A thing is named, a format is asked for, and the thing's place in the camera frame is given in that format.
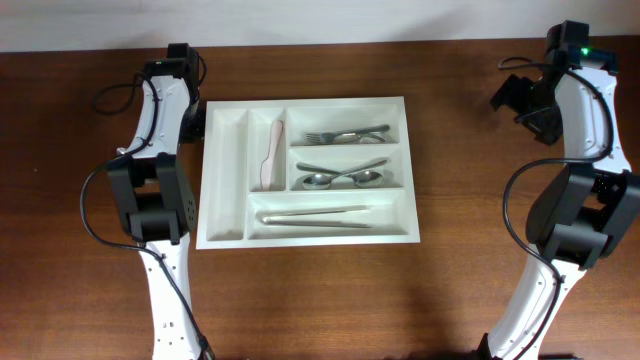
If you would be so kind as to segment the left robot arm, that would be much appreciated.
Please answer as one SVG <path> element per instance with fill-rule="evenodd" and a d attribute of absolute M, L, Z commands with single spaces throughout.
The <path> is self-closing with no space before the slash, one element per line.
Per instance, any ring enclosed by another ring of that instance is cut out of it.
<path fill-rule="evenodd" d="M 177 157 L 198 110 L 199 65 L 186 43 L 169 45 L 166 58 L 145 64 L 134 138 L 107 166 L 121 225 L 146 270 L 155 359 L 210 356 L 191 309 L 187 260 L 196 204 Z"/>

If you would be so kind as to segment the steel fork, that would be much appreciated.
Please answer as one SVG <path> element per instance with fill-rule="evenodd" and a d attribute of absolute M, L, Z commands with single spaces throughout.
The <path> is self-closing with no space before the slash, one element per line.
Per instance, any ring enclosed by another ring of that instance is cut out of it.
<path fill-rule="evenodd" d="M 377 144 L 385 143 L 387 138 L 379 132 L 369 132 L 363 134 L 347 133 L 341 134 L 334 138 L 333 144 Z"/>
<path fill-rule="evenodd" d="M 388 124 L 367 128 L 357 128 L 351 130 L 341 130 L 336 132 L 307 132 L 304 139 L 316 145 L 346 144 L 360 141 L 365 138 L 378 142 L 385 142 L 384 134 L 391 127 Z"/>

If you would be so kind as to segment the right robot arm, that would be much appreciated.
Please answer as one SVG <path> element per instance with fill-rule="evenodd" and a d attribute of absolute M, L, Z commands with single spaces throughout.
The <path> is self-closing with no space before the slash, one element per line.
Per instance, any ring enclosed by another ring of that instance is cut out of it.
<path fill-rule="evenodd" d="M 543 144 L 563 141 L 564 154 L 522 166 L 505 187 L 503 221 L 528 258 L 504 315 L 472 356 L 538 359 L 571 289 L 616 249 L 638 216 L 639 177 L 625 157 L 617 128 L 617 56 L 590 46 L 588 24 L 566 20 L 551 27 L 542 62 L 513 56 L 498 67 L 540 70 L 536 81 L 510 75 L 490 105 L 510 108 L 515 123 Z M 511 190 L 526 171 L 544 164 L 561 170 L 534 201 L 525 235 L 519 237 L 509 217 Z"/>

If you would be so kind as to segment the pink plastic knife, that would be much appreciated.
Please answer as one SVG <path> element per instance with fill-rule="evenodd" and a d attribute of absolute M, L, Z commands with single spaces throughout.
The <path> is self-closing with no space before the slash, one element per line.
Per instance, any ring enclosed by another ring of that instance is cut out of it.
<path fill-rule="evenodd" d="M 267 155 L 260 167 L 260 184 L 263 191 L 268 191 L 271 187 L 276 152 L 283 128 L 284 123 L 281 120 L 275 120 L 271 125 Z"/>

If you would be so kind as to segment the steel kitchen tongs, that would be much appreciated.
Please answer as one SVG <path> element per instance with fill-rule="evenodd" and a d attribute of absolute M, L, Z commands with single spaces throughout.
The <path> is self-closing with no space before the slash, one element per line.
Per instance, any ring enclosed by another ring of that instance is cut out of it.
<path fill-rule="evenodd" d="M 256 219 L 265 226 L 365 229 L 371 228 L 371 225 L 363 222 L 329 219 L 328 216 L 362 212 L 367 209 L 367 206 L 360 205 L 322 209 L 261 212 L 256 215 Z"/>

